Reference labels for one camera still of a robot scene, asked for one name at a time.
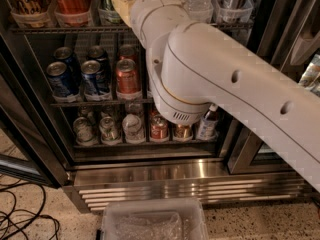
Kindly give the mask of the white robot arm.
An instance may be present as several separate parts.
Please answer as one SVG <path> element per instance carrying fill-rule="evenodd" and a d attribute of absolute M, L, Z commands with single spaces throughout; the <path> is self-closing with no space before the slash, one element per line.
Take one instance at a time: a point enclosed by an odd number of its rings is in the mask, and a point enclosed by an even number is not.
<path fill-rule="evenodd" d="M 112 0 L 146 51 L 160 114 L 197 122 L 216 104 L 320 191 L 320 100 L 246 47 L 193 21 L 183 0 Z"/>

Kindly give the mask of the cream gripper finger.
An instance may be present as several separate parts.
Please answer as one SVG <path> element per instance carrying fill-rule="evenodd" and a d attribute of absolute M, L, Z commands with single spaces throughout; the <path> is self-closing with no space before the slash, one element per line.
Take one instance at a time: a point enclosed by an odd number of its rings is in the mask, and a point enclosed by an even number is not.
<path fill-rule="evenodd" d="M 128 26 L 130 23 L 130 12 L 136 0 L 111 0 L 115 11 L 119 14 L 122 21 Z"/>

